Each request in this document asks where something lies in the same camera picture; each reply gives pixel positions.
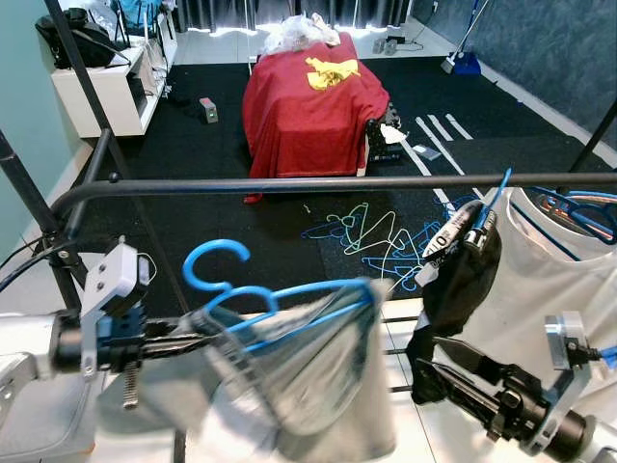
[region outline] black backpack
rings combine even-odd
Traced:
[[[88,22],[86,10],[69,8],[64,13],[87,68],[107,67],[114,59],[114,55],[122,56],[130,64],[128,58],[119,53],[109,40],[107,31],[94,22]],[[39,18],[35,27],[51,48],[55,67],[70,68],[70,60],[51,16]]]

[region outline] gray curtain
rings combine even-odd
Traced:
[[[398,26],[405,22],[409,0],[177,0],[180,31],[189,27],[246,27],[280,22],[293,14],[320,13],[341,26]]]

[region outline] red cloth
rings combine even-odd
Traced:
[[[253,157],[252,178],[355,175],[364,167],[364,124],[381,118],[389,95],[366,66],[325,91],[314,90],[306,58],[331,63],[358,59],[349,34],[341,45],[262,57],[242,103]]]

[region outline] wall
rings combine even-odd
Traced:
[[[42,0],[8,2],[0,14],[0,128],[43,196],[81,146],[49,76],[53,59],[34,28]],[[0,258],[32,220],[0,172]]]
[[[414,16],[426,21],[432,3],[415,0]],[[429,27],[458,43],[472,5],[440,0]],[[467,50],[575,123],[596,129],[617,96],[615,0],[491,0],[476,27]],[[617,149],[617,123],[604,140]]]

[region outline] black carpet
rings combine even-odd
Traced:
[[[420,116],[435,114],[442,121],[451,113],[475,138],[458,137],[446,143],[447,149],[468,174],[502,173],[513,166],[515,172],[565,171],[582,145],[544,121],[516,99],[481,76],[447,75],[440,69],[441,58],[366,60],[366,65],[381,79],[398,109],[403,130],[410,132],[410,143],[431,146],[415,123]],[[246,65],[176,66],[169,82],[172,98],[161,99],[145,137],[121,139],[121,147],[135,178],[225,178],[248,176],[250,156],[241,123],[241,101],[248,81]],[[219,122],[206,124],[197,103],[209,96],[217,105]],[[440,157],[426,161],[433,174],[456,172]],[[609,170],[594,158],[585,170]],[[100,178],[107,178],[115,167],[107,160]],[[369,165],[369,176],[420,175],[408,158]],[[470,189],[445,190],[451,200],[468,197]],[[370,247],[351,255],[337,237],[311,239],[301,234],[327,224],[329,214],[343,217],[359,204],[367,203],[364,231],[384,214],[394,211],[393,232],[406,229],[410,235],[425,226],[443,222],[444,208],[436,204],[432,191],[270,195],[259,204],[244,205],[240,195],[145,199],[150,220],[166,250],[191,308],[211,295],[194,291],[183,283],[180,268],[186,255],[197,245],[214,238],[243,242],[253,255],[246,263],[227,253],[203,258],[197,273],[207,281],[230,281],[235,286],[262,285],[270,288],[295,286],[326,279],[365,275],[379,277],[381,261],[388,244]],[[390,221],[383,221],[360,241],[367,246],[389,235]],[[359,239],[360,222],[351,230]],[[313,230],[311,236],[323,236]],[[124,234],[129,244],[153,254],[143,224],[129,200],[99,200],[88,205],[82,235]],[[104,251],[89,248],[89,251]],[[395,277],[410,267],[411,245],[401,250],[400,259],[388,261],[385,274]],[[152,315],[180,313],[172,287],[160,269],[147,296]],[[415,297],[413,281],[399,285],[395,297]]]

